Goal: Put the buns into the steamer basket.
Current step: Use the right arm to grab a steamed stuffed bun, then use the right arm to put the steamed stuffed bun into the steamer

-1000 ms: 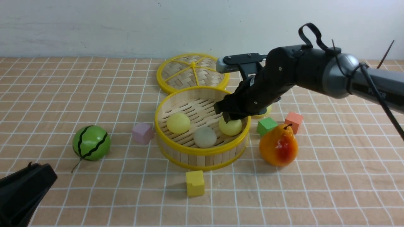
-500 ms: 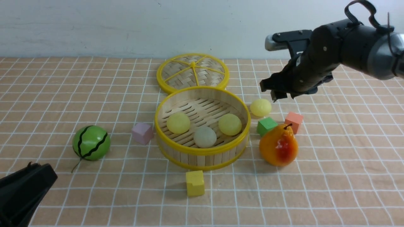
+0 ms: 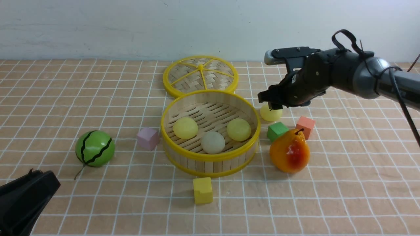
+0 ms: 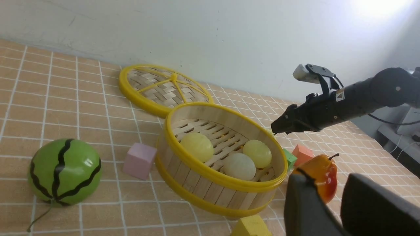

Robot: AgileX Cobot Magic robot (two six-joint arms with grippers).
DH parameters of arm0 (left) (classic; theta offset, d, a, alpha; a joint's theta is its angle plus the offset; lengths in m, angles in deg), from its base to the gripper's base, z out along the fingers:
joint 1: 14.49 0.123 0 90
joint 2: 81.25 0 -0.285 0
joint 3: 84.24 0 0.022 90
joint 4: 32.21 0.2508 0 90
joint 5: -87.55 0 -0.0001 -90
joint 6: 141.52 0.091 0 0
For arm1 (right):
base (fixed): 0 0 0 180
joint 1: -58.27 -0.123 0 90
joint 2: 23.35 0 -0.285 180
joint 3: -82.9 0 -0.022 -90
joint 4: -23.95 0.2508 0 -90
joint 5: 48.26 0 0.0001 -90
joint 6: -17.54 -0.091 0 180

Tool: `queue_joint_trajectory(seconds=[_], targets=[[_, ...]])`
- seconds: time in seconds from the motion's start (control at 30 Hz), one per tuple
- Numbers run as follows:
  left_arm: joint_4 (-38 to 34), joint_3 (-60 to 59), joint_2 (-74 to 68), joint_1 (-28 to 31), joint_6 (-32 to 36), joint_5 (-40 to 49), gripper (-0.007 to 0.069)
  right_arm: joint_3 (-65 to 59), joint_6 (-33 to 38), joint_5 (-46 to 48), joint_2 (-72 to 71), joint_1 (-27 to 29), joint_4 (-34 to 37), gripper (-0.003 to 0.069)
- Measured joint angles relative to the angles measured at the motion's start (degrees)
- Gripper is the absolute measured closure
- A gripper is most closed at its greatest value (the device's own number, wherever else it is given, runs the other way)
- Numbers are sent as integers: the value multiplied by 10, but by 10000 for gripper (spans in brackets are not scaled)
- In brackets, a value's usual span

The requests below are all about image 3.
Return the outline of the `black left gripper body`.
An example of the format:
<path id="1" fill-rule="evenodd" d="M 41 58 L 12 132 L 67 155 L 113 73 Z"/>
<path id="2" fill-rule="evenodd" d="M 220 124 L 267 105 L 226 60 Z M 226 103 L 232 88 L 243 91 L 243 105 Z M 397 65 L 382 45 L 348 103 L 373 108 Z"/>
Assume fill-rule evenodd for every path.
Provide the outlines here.
<path id="1" fill-rule="evenodd" d="M 38 217 L 60 187 L 51 171 L 31 169 L 0 188 L 2 236 L 29 236 Z"/>

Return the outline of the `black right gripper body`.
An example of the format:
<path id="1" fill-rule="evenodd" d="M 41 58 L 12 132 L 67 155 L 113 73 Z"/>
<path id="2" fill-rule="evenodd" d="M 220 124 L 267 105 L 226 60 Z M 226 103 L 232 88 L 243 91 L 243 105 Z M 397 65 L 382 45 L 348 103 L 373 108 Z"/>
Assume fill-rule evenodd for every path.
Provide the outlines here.
<path id="1" fill-rule="evenodd" d="M 345 90 L 343 67 L 339 65 L 344 54 L 343 49 L 329 49 L 309 55 L 302 69 L 287 72 L 278 84 L 259 92 L 258 102 L 267 103 L 270 109 L 304 107 L 330 87 Z"/>

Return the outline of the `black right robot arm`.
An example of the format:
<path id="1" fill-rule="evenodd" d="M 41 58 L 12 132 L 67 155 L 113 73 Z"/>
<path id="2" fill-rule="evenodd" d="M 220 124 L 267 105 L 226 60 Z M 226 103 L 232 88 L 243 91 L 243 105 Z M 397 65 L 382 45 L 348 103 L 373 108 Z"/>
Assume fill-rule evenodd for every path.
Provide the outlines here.
<path id="1" fill-rule="evenodd" d="M 267 51 L 265 64 L 285 64 L 287 74 L 277 85 L 258 94 L 259 103 L 267 103 L 270 109 L 309 106 L 312 99 L 324 95 L 330 87 L 368 100 L 384 96 L 400 104 L 419 142 L 419 132 L 408 111 L 419 110 L 419 75 L 363 50 L 350 31 L 341 29 L 336 32 L 339 33 L 351 41 L 352 50 L 338 42 L 334 34 L 333 49 L 292 47 Z"/>

